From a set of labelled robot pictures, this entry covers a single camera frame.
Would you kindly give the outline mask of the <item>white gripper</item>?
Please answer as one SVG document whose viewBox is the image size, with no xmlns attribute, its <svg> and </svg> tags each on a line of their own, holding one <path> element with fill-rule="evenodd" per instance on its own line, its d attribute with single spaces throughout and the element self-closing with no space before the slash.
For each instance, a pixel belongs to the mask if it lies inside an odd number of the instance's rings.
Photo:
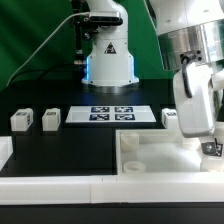
<svg viewBox="0 0 224 224">
<path fill-rule="evenodd" d="M 173 91 L 180 130 L 184 137 L 212 136 L 224 89 L 224 69 L 220 66 L 193 62 L 186 67 L 187 87 L 192 97 L 186 95 L 182 72 L 175 74 Z M 215 155 L 215 142 L 201 144 L 205 155 Z"/>
</svg>

